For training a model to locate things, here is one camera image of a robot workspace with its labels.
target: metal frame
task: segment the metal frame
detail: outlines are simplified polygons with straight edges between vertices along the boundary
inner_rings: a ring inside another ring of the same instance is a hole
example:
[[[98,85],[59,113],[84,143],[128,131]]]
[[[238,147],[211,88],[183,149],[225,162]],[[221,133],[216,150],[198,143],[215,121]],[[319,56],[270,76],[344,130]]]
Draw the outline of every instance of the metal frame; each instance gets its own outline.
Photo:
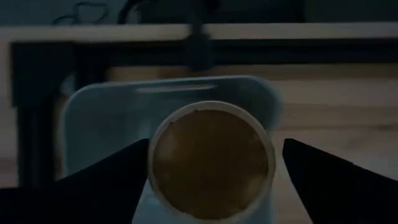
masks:
[[[13,42],[12,102],[17,108],[19,185],[43,187],[55,180],[54,99],[71,74],[81,88],[105,82],[109,67],[192,67],[208,60],[206,54],[213,54],[212,65],[398,62],[398,39],[212,40],[210,44],[212,51],[194,57],[195,43],[186,40]]]

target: brown liquid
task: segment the brown liquid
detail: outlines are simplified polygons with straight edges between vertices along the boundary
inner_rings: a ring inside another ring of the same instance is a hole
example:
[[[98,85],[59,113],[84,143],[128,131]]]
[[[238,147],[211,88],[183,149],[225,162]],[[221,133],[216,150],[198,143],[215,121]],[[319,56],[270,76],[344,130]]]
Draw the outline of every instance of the brown liquid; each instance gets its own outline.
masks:
[[[216,220],[246,209],[256,198],[267,176],[267,157],[245,121],[222,111],[196,111],[160,137],[153,169],[173,207]]]

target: cup rim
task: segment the cup rim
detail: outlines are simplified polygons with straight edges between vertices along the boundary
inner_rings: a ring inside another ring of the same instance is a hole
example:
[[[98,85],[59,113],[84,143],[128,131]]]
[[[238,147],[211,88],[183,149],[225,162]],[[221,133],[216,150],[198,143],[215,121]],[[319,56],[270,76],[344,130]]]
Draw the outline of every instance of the cup rim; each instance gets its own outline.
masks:
[[[264,180],[257,197],[252,202],[250,202],[250,204],[245,210],[237,212],[228,218],[223,218],[219,220],[199,219],[189,213],[180,211],[179,209],[171,205],[169,201],[164,197],[162,191],[159,189],[152,168],[157,143],[160,137],[163,135],[163,133],[167,130],[169,125],[189,113],[192,113],[194,111],[203,111],[203,110],[223,111],[241,118],[248,125],[250,125],[250,127],[252,127],[252,129],[257,133],[260,141],[262,142],[262,145],[264,146],[267,156],[267,163],[268,163],[267,177]],[[250,113],[231,103],[226,103],[223,101],[199,101],[196,103],[191,103],[189,105],[183,106],[178,110],[174,111],[166,119],[163,120],[163,122],[157,128],[155,134],[153,135],[149,143],[148,176],[149,176],[150,185],[156,197],[160,200],[160,202],[164,204],[167,208],[169,208],[171,212],[177,217],[190,218],[193,220],[201,221],[201,223],[233,223],[243,220],[246,217],[248,217],[250,214],[252,214],[252,212],[255,211],[255,209],[259,206],[262,200],[269,194],[269,192],[271,191],[274,175],[275,175],[275,150],[267,131],[264,129],[261,123]]]

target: wooden table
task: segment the wooden table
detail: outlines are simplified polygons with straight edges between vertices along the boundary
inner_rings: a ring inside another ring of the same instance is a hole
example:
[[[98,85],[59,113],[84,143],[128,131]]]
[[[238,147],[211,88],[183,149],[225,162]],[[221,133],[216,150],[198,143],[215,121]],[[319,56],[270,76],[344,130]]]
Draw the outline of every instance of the wooden table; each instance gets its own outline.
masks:
[[[174,40],[187,27],[29,27],[0,29],[0,187],[16,184],[16,124],[9,98],[11,40]],[[215,39],[307,39],[398,37],[398,24],[210,25]],[[308,223],[290,182],[281,149],[295,138],[374,172],[398,180],[398,64],[224,66],[199,75],[251,74],[267,78],[282,95],[284,113],[273,133],[277,151],[274,203],[278,223]],[[114,81],[186,77],[181,67],[112,68]],[[58,114],[66,96],[60,96]]]

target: coffee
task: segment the coffee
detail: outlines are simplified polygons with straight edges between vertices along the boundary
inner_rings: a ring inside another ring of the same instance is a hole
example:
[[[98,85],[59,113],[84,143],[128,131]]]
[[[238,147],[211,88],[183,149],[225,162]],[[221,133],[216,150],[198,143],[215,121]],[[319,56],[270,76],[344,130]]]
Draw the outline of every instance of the coffee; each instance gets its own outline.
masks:
[[[247,209],[268,173],[264,145],[243,119],[201,110],[169,124],[157,141],[154,178],[174,208],[204,220]]]

